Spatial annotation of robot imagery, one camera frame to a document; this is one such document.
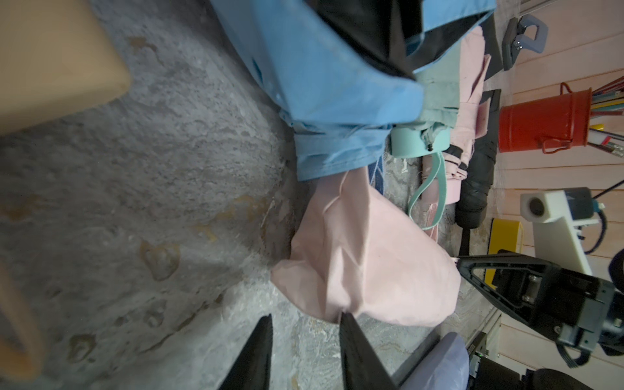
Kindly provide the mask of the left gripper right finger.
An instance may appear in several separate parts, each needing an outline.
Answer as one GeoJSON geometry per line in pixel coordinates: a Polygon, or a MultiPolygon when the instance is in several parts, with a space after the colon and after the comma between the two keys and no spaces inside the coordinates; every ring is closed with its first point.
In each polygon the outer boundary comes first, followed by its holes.
{"type": "Polygon", "coordinates": [[[354,316],[342,313],[339,327],[344,389],[397,389],[354,316]]]}

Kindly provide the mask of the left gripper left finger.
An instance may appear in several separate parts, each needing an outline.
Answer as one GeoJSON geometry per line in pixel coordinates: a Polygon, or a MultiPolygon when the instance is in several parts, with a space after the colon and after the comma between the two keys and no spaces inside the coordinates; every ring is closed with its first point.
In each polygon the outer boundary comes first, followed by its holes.
{"type": "Polygon", "coordinates": [[[258,320],[219,390],[268,390],[273,347],[272,316],[258,320]]]}

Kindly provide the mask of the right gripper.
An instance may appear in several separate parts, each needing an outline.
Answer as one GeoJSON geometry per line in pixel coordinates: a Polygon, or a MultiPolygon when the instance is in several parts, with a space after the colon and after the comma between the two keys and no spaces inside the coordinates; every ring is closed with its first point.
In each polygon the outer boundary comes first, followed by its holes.
{"type": "Polygon", "coordinates": [[[498,310],[555,343],[590,356],[599,347],[623,355],[623,293],[594,276],[524,254],[463,256],[460,275],[498,310]]]}

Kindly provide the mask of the lavender umbrella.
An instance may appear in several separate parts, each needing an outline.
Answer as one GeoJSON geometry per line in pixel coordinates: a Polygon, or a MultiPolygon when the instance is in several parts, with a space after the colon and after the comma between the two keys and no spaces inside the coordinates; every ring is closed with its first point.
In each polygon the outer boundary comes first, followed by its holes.
{"type": "Polygon", "coordinates": [[[470,358],[465,341],[456,333],[445,335],[405,379],[400,389],[465,390],[470,358]]]}

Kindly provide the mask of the black umbrella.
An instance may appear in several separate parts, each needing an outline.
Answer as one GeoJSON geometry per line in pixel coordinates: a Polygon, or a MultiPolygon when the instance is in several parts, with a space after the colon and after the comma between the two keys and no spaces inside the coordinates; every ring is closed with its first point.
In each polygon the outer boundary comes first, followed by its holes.
{"type": "Polygon", "coordinates": [[[500,89],[486,91],[482,97],[482,102],[490,102],[487,109],[488,131],[474,144],[467,178],[461,184],[460,199],[455,208],[456,224],[462,228],[460,257],[469,255],[471,230],[477,229],[486,217],[499,146],[500,98],[500,89]]]}

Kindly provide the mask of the large pink umbrella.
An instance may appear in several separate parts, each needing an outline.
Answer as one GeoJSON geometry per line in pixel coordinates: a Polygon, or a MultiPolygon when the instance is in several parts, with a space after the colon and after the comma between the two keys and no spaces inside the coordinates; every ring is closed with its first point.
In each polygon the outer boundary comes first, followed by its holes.
{"type": "Polygon", "coordinates": [[[300,311],[338,323],[366,315],[433,328],[456,310],[456,261],[374,189],[367,170],[318,180],[271,282],[300,311]]]}

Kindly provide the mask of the mint green umbrella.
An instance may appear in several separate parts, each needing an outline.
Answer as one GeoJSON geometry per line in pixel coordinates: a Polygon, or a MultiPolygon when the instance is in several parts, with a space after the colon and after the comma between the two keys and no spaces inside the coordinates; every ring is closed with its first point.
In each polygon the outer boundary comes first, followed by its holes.
{"type": "Polygon", "coordinates": [[[416,74],[425,89],[419,118],[396,125],[390,135],[391,156],[431,159],[430,169],[423,173],[423,182],[407,206],[407,214],[412,216],[416,201],[432,191],[432,199],[427,201],[429,216],[423,227],[431,237],[437,233],[445,211],[448,186],[443,152],[450,147],[451,131],[458,119],[460,54],[461,45],[457,43],[442,59],[416,74]]]}

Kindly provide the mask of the small pink umbrella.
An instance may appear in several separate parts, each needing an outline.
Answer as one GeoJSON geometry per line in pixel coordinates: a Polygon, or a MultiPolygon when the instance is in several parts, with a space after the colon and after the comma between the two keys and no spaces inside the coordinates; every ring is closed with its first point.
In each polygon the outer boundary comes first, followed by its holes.
{"type": "MultiPolygon", "coordinates": [[[[470,160],[475,150],[475,142],[488,131],[487,110],[490,102],[481,102],[484,93],[484,81],[490,56],[485,54],[485,40],[482,28],[477,26],[458,42],[461,45],[459,68],[459,110],[455,127],[451,131],[450,147],[443,152],[445,159],[447,197],[446,204],[459,201],[463,180],[466,180],[470,160]]],[[[422,159],[423,172],[431,167],[431,159],[422,159]]],[[[432,191],[422,195],[428,205],[427,217],[432,199],[432,191]]]]}

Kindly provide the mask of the blue umbrella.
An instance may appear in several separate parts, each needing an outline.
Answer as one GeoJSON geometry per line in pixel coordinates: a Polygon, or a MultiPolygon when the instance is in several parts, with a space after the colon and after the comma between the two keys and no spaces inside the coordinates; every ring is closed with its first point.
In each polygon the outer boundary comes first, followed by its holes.
{"type": "Polygon", "coordinates": [[[416,75],[494,1],[215,1],[227,38],[294,132],[297,178],[367,169],[417,120],[416,75]]]}

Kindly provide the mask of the beige umbrella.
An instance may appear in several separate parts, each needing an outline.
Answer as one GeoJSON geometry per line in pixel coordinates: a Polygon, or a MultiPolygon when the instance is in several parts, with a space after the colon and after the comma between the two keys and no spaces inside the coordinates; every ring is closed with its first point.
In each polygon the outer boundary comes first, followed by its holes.
{"type": "MultiPolygon", "coordinates": [[[[132,77],[89,1],[1,1],[1,137],[113,101],[132,77]]],[[[1,265],[1,379],[41,373],[46,343],[1,265]]]]}

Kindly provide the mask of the black umbrella sleeve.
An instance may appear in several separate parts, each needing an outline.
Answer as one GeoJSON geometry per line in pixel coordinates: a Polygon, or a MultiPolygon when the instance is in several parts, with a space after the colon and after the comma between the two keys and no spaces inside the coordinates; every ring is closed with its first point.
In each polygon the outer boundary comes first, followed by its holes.
{"type": "Polygon", "coordinates": [[[497,28],[494,14],[491,14],[489,18],[484,20],[480,27],[482,28],[485,40],[485,54],[491,57],[485,76],[485,80],[487,81],[504,68],[500,52],[501,49],[497,40],[497,28]]]}

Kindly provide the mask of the yellow alarm clock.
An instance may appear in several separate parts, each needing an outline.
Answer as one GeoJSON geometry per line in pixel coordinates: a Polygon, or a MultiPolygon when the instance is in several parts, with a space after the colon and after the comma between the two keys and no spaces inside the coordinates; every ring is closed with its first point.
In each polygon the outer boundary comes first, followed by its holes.
{"type": "Polygon", "coordinates": [[[520,221],[493,219],[488,242],[488,254],[501,250],[520,253],[523,248],[524,229],[520,221]]]}

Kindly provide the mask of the red pencil cup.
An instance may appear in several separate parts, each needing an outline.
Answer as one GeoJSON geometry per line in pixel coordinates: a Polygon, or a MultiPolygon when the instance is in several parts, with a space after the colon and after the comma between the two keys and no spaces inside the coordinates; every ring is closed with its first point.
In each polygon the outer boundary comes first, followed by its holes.
{"type": "Polygon", "coordinates": [[[590,125],[594,118],[623,117],[623,79],[578,92],[562,82],[559,95],[500,110],[499,151],[556,154],[591,146],[623,156],[623,136],[590,125]]]}

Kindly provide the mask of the grey stapler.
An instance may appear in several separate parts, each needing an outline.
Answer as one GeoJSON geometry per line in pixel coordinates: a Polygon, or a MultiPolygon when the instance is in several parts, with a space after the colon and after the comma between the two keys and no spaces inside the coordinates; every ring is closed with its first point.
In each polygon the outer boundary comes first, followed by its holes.
{"type": "Polygon", "coordinates": [[[522,50],[530,50],[542,54],[548,35],[549,27],[547,24],[531,14],[510,19],[501,44],[504,70],[509,71],[513,68],[522,50]],[[526,30],[529,27],[536,28],[534,37],[526,35],[526,30]]]}

